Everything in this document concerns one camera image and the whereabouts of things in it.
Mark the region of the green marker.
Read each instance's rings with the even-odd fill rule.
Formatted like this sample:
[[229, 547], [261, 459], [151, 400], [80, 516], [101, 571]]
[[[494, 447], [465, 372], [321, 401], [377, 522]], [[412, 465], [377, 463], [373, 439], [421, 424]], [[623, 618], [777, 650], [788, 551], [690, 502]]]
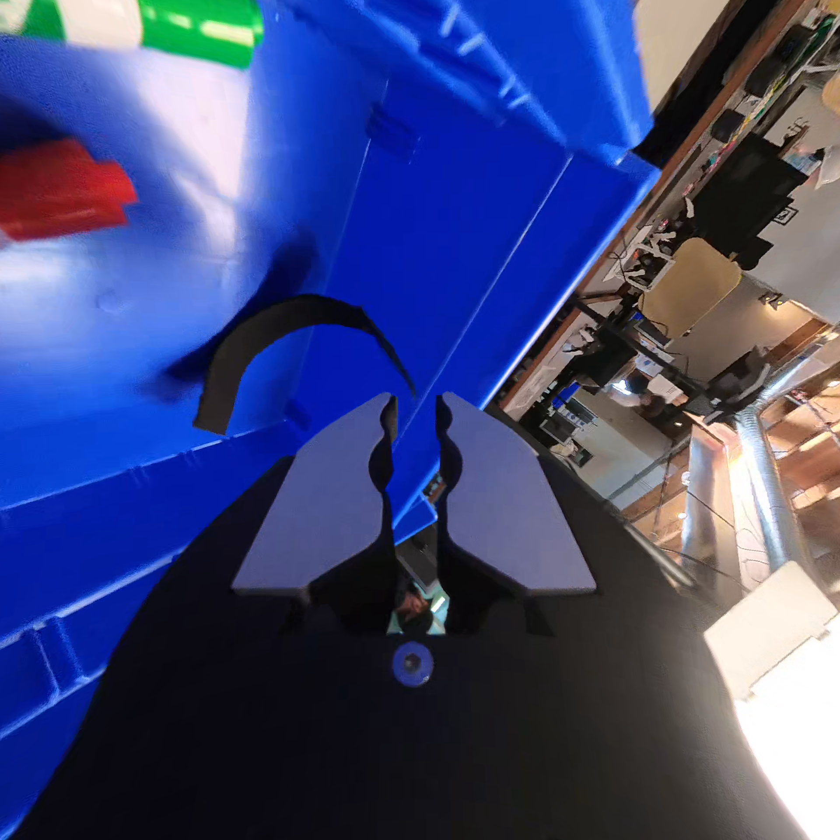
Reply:
[[1, 33], [87, 49], [155, 49], [247, 69], [265, 26], [253, 1], [2, 1]]

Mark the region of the red marker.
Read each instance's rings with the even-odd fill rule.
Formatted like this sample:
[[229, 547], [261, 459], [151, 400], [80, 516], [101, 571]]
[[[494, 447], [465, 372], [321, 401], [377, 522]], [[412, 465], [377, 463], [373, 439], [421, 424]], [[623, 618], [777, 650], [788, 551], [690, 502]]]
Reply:
[[138, 200], [119, 163], [96, 161], [77, 140], [2, 153], [2, 246], [126, 225]]

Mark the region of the large blue plastic bin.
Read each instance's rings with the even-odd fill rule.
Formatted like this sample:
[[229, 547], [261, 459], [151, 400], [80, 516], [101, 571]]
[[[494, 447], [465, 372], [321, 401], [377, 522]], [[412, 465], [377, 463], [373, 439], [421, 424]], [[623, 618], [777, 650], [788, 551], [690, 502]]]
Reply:
[[378, 392], [395, 537], [658, 173], [630, 2], [257, 2], [249, 68], [2, 35], [2, 153], [128, 223], [2, 246], [2, 838], [194, 536]]

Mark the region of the silver air duct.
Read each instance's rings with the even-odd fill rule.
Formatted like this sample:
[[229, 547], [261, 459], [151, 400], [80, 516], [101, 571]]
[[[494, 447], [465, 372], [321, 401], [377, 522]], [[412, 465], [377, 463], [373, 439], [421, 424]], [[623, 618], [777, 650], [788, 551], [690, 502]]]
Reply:
[[762, 422], [795, 383], [792, 374], [777, 376], [733, 428], [700, 423], [689, 439], [679, 560], [725, 606], [788, 562], [823, 587]]

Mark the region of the bright studio light panel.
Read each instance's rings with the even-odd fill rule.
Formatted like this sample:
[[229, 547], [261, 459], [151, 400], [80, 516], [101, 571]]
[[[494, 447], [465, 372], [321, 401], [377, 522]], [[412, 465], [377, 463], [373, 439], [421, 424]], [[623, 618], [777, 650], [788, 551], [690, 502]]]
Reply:
[[839, 616], [793, 562], [704, 634], [741, 730], [807, 838], [839, 838]]

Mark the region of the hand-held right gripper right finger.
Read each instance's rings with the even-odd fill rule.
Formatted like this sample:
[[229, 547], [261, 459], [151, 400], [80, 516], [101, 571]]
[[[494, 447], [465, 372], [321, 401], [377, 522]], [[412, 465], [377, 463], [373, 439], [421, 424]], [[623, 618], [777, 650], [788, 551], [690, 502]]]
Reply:
[[537, 451], [453, 392], [436, 410], [443, 531], [454, 549], [525, 595], [594, 593]]

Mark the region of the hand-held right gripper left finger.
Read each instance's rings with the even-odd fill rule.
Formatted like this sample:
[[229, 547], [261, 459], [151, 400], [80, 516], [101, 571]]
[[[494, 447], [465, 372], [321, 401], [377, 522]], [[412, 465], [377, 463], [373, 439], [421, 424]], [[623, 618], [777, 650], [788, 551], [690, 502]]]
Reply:
[[393, 563], [396, 397], [383, 392], [340, 416], [294, 455], [233, 579], [239, 595], [300, 595], [364, 552]]

